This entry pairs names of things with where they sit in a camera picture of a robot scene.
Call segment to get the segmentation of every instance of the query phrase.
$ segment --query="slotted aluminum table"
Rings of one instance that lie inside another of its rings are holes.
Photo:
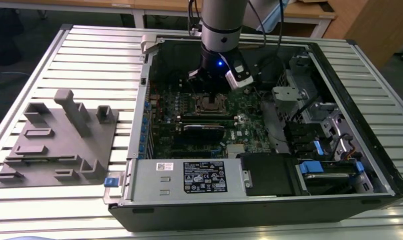
[[[142,35],[186,35],[184,31],[73,26],[57,33],[32,77],[0,124],[0,170],[11,152],[31,102],[53,102],[57,88],[72,89],[85,108],[109,105],[120,111],[109,172],[125,168],[127,146],[140,79]],[[262,39],[259,35],[242,38]],[[284,37],[319,44],[367,122],[403,175],[403,102],[356,45],[347,41]],[[119,196],[120,189],[111,191]],[[41,236],[57,239],[402,239],[403,204],[367,211],[332,224],[242,229],[131,233],[103,203],[103,185],[0,189],[0,240]]]

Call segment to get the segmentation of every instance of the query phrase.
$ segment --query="white cable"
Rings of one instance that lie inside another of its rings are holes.
[[[5,71],[5,72],[0,72],[0,75],[1,74],[21,74],[21,75],[25,75],[25,76],[31,76],[29,74],[27,74],[27,73],[23,73],[23,72],[19,72],[19,71],[12,71],[12,72],[8,72],[8,71]]]

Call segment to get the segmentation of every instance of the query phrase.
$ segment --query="power supply label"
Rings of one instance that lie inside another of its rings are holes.
[[[184,162],[183,183],[183,189],[187,194],[227,192],[226,167],[223,162]]]

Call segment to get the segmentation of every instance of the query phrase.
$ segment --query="barcode sticker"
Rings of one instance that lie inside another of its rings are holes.
[[[117,7],[121,7],[121,8],[128,8],[128,7],[131,7],[131,5],[130,4],[112,4],[112,6],[117,6]]]
[[[330,16],[330,15],[320,15],[320,16],[319,16],[319,18],[322,18],[322,19],[324,19],[324,18],[326,18],[326,19],[327,19],[327,18],[328,18],[328,19],[334,19],[334,18],[335,18],[335,16]]]
[[[174,170],[174,163],[172,162],[158,162],[156,163],[156,171],[172,171]]]

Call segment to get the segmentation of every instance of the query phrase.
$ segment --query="gray 3d printed part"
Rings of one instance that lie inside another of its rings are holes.
[[[63,109],[31,103],[28,122],[0,172],[0,188],[101,184],[107,175],[117,110],[85,109],[68,89],[57,90]]]

